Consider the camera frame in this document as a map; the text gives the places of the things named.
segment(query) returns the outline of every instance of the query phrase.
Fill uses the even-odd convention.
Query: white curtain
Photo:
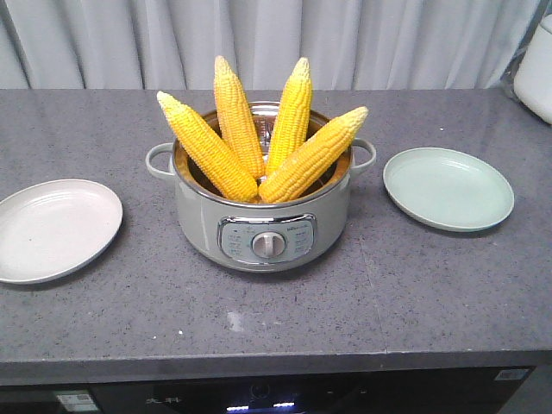
[[[0,0],[0,88],[495,86],[540,0]]]

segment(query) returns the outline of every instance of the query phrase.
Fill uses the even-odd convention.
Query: white plate
[[[119,197],[93,181],[21,190],[0,203],[0,281],[38,283],[71,273],[103,252],[121,221]]]
[[[402,211],[438,229],[488,229],[514,207],[514,193],[500,172],[451,149],[426,147],[399,153],[387,161],[383,180]]]

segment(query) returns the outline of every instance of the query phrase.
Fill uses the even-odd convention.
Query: speckled quartz countertop
[[[210,91],[174,94],[214,107]],[[0,284],[0,385],[552,362],[552,129],[499,89],[317,91],[312,107],[336,116],[361,104],[371,113],[359,136],[378,161],[353,183],[341,238],[304,267],[261,275],[185,239],[174,189],[144,165],[173,141],[155,91],[0,91],[0,198],[77,178],[124,208],[90,265]],[[490,163],[516,194],[510,217],[475,234],[410,219],[382,171],[412,147]]]

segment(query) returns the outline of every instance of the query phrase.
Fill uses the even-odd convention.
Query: led light
[[[295,403],[277,403],[277,404],[274,404],[273,407],[274,408],[284,408],[284,407],[293,407],[295,405]]]
[[[236,407],[227,407],[227,412],[234,412],[234,411],[245,411],[249,410],[249,405],[238,405]]]

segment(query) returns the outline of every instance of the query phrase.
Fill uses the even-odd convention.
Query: corn on the cob
[[[303,144],[311,115],[312,81],[309,61],[301,58],[285,82],[270,140],[266,173],[270,176]]]
[[[300,197],[347,149],[367,115],[361,106],[321,127],[259,186],[262,201],[283,203]]]
[[[255,179],[262,177],[265,174],[265,161],[262,159],[251,109],[242,82],[223,56],[215,58],[213,90],[223,139]]]
[[[224,197],[248,202],[257,195],[255,179],[194,109],[162,91],[157,100],[186,152]]]

